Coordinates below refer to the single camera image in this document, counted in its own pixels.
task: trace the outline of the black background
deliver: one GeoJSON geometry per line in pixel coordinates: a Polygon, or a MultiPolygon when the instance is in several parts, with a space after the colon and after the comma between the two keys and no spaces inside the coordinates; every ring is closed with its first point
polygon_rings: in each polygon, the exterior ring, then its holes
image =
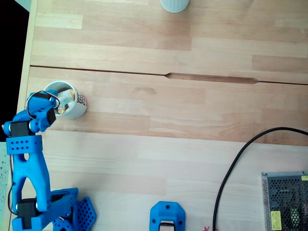
{"type": "MultiPolygon", "coordinates": [[[[14,0],[1,1],[0,125],[16,115],[29,12],[14,0]]],[[[0,129],[0,141],[5,141],[0,129]]]]}

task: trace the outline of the white cup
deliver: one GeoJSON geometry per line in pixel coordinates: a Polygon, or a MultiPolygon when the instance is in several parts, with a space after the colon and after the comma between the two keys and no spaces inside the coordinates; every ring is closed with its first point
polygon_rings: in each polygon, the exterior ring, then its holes
{"type": "Polygon", "coordinates": [[[76,119],[81,117],[88,107],[87,98],[84,93],[79,92],[72,84],[65,81],[54,81],[48,84],[44,90],[56,90],[57,92],[62,92],[68,89],[72,89],[75,93],[75,101],[73,105],[63,114],[58,113],[57,109],[55,109],[54,112],[58,117],[76,119]]]}
{"type": "Polygon", "coordinates": [[[160,0],[160,3],[165,10],[171,13],[178,13],[188,6],[189,0],[160,0]]]}

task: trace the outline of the blue 3d printed part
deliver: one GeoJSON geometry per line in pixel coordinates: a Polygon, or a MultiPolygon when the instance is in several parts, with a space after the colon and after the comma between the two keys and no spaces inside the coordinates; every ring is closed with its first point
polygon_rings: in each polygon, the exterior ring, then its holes
{"type": "Polygon", "coordinates": [[[56,120],[56,99],[46,93],[36,93],[28,109],[18,113],[12,121],[5,122],[3,131],[7,154],[12,162],[12,210],[17,215],[12,220],[13,231],[41,231],[53,222],[53,231],[89,231],[96,220],[96,213],[88,197],[77,201],[78,188],[51,192],[50,178],[43,155],[42,136],[56,120]],[[35,198],[22,198],[22,189],[29,178],[35,198]]]}
{"type": "Polygon", "coordinates": [[[177,202],[160,201],[151,208],[150,231],[159,231],[162,225],[173,226],[175,231],[185,230],[185,211],[177,202]]]}

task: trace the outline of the wood grain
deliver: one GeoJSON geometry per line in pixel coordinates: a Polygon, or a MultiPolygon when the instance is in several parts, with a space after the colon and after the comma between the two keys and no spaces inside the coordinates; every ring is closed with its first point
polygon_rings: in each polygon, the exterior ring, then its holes
{"type": "Polygon", "coordinates": [[[306,71],[294,74],[294,62],[308,60],[307,8],[306,0],[191,0],[174,14],[158,0],[39,0],[31,65],[308,84],[306,71]]]}
{"type": "MultiPolygon", "coordinates": [[[[218,188],[243,145],[48,130],[44,157],[52,190],[78,187],[79,199],[91,198],[98,214],[93,231],[148,230],[150,209],[160,200],[179,202],[186,230],[202,231],[211,226],[218,188]]],[[[253,144],[224,189],[218,229],[264,230],[261,172],[302,171],[307,163],[307,147],[253,144]]],[[[23,197],[33,196],[27,181],[23,197]]]]}
{"type": "MultiPolygon", "coordinates": [[[[65,80],[84,92],[87,112],[57,119],[54,130],[248,141],[279,126],[308,130],[308,86],[224,83],[165,76],[31,67],[27,93],[65,80]]],[[[290,132],[264,143],[308,145],[290,132]]]]}

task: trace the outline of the object inside cup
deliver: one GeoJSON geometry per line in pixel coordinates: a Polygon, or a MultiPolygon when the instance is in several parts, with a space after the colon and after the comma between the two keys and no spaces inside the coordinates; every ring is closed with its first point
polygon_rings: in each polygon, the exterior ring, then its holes
{"type": "Polygon", "coordinates": [[[59,114],[67,113],[75,102],[75,92],[73,89],[59,91],[58,98],[60,100],[60,105],[58,106],[57,112],[59,114]]]}

